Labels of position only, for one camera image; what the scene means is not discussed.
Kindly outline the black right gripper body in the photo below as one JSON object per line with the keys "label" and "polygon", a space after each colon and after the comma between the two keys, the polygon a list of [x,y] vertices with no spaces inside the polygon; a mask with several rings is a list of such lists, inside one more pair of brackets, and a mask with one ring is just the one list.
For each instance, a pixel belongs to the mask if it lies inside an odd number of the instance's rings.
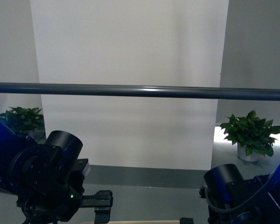
{"label": "black right gripper body", "polygon": [[179,219],[179,224],[207,224],[207,222],[203,222],[201,220],[196,220],[190,217],[181,217]]}

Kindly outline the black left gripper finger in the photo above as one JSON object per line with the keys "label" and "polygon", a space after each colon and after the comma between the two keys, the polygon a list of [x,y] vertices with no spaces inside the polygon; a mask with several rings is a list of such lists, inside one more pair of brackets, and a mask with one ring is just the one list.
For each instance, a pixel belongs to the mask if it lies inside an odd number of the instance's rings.
{"label": "black left gripper finger", "polygon": [[95,224],[107,224],[110,221],[113,205],[113,193],[110,190],[100,190],[94,195],[82,196],[80,207],[93,208]]}

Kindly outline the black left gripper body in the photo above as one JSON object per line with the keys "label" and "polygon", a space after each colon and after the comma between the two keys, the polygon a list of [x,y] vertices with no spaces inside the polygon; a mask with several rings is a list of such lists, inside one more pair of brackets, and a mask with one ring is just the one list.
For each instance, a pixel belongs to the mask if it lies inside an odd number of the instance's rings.
{"label": "black left gripper body", "polygon": [[88,159],[50,163],[34,159],[23,167],[23,180],[32,192],[20,196],[17,206],[26,224],[68,222],[81,206]]}

